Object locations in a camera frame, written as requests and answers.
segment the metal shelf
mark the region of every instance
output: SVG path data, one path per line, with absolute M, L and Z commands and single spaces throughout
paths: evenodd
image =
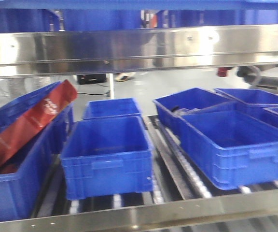
M 278 24 L 0 33 L 0 78 L 278 64 Z
M 245 224 L 253 228 L 251 231 L 263 231 L 266 226 L 278 231 L 278 181 L 219 190 L 185 156 L 177 138 L 158 123 L 157 117 L 143 120 L 156 148 L 153 192 L 67 201 L 63 171 L 56 162 L 32 218 L 0 222 L 0 231 L 139 232 L 170 228 L 171 232 L 184 232 L 203 227 L 207 232 L 223 232 L 240 230 Z

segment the gray floor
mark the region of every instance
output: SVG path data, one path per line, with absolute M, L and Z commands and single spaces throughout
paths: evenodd
M 156 109 L 153 99 L 185 90 L 192 87 L 202 87 L 213 90 L 216 87 L 239 87 L 248 88 L 242 78 L 236 76 L 236 69 L 229 71 L 228 77 L 218 77 L 216 69 L 189 69 L 189 70 L 170 70 L 138 72 L 136 75 L 125 82 L 114 82 L 115 98 L 134 97 L 142 110 L 143 115 L 155 115 Z M 278 77 L 278 68 L 264 71 L 263 74 Z M 100 94 L 109 90 L 109 82 L 92 85 L 77 85 L 73 76 L 52 77 L 52 81 L 69 79 L 78 92 Z M 30 79 L 26 78 L 25 85 L 31 91 Z M 75 120 L 81 119 L 81 115 L 88 101 L 107 99 L 106 95 L 84 95 L 78 94 L 74 102 Z M 10 101 L 5 80 L 0 81 L 0 107 Z

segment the shoe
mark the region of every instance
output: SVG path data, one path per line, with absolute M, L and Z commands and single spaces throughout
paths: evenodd
M 133 77 L 135 74 L 136 74 L 135 72 L 123 72 L 123 73 L 120 73 L 115 78 L 115 81 L 118 81 L 118 82 L 127 81 L 130 77 Z

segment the red object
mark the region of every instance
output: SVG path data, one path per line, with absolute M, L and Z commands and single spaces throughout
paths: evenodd
M 15 173 L 16 171 L 18 171 L 18 168 L 16 165 L 14 164 L 8 164 L 6 165 L 6 167 L 2 167 L 0 169 L 0 174 L 9 174 L 9 173 Z
M 68 80 L 65 80 L 0 133 L 0 166 L 39 133 L 76 97 L 76 89 Z
M 220 77 L 226 77 L 228 69 L 229 68 L 227 68 L 227 67 L 225 67 L 225 68 L 218 68 L 217 75 L 220 76 Z

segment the stainless steel bar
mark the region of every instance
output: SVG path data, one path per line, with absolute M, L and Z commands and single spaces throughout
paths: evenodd
M 154 151 L 153 157 L 154 178 L 159 187 L 159 189 L 154 188 L 155 191 L 152 193 L 154 202 L 163 203 L 181 200 L 181 194 L 176 188 L 166 164 L 161 157 L 158 157 L 158 152 Z
M 52 178 L 51 185 L 49 186 L 47 193 L 41 203 L 41 207 L 38 211 L 37 217 L 48 217 L 52 215 L 52 210 L 58 195 L 61 182 L 63 180 L 63 170 L 61 166 L 58 166 L 54 177 Z
M 278 24 L 0 34 L 0 77 L 278 64 Z
M 109 83 L 110 83 L 110 99 L 114 99 L 114 81 L 113 81 L 113 74 L 109 73 L 108 75 Z
M 160 134 L 157 134 L 158 131 L 153 127 L 151 121 L 144 117 L 143 121 L 148 128 L 148 131 L 151 135 L 152 141 L 156 146 L 156 149 L 159 150 L 160 156 L 163 159 L 164 163 L 166 164 L 167 169 L 169 170 L 175 185 L 177 186 L 180 195 L 183 200 L 194 198 L 193 194 L 191 193 L 190 189 L 187 187 L 185 180 L 183 179 L 181 173 L 179 172 L 178 168 L 174 160 L 171 157 L 171 151 L 168 147 L 165 146 L 163 141 L 160 139 Z
M 203 198 L 210 198 L 212 194 L 209 192 L 207 187 L 204 185 L 198 174 L 191 167 L 189 162 L 186 160 L 184 155 L 180 152 L 178 146 L 167 133 L 165 127 L 158 121 L 157 123 L 161 133 L 164 135 L 165 139 L 170 144 L 170 149 L 175 154 L 180 166 L 183 168 L 184 173 L 187 175 L 187 179 L 190 181 L 192 187 L 196 190 L 197 194 Z
M 278 64 L 278 53 L 205 55 L 175 58 L 145 58 L 60 63 L 33 63 L 0 66 L 0 78 L 77 75 L 94 73 L 124 73 L 152 70 L 234 67 Z
M 0 223 L 0 231 L 147 231 L 157 228 L 273 215 L 278 212 L 278 189 L 192 199 L 151 206 L 125 207 L 58 217 Z
M 0 65 L 266 52 L 278 54 L 278 24 L 0 33 Z

